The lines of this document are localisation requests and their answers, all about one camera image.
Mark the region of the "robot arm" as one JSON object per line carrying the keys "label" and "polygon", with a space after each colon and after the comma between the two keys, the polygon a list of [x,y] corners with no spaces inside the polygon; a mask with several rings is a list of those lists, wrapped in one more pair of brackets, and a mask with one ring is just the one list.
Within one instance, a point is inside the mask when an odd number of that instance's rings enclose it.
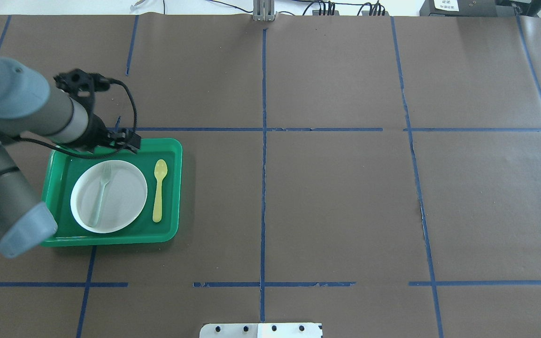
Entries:
{"label": "robot arm", "polygon": [[[133,110],[133,126],[110,131],[94,112],[96,93],[118,85]],[[129,87],[80,69],[51,84],[21,62],[0,57],[0,254],[15,258],[54,235],[58,224],[9,155],[7,147],[33,143],[62,154],[101,160],[123,150],[137,153],[138,113]]]}

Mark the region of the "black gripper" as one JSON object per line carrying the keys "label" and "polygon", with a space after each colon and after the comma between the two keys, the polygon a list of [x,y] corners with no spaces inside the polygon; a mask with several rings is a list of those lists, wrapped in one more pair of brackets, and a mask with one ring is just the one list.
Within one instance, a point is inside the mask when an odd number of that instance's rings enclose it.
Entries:
{"label": "black gripper", "polygon": [[82,151],[93,152],[97,147],[112,148],[114,152],[139,152],[141,136],[131,129],[109,132],[96,114],[90,114],[85,131],[82,133]]}

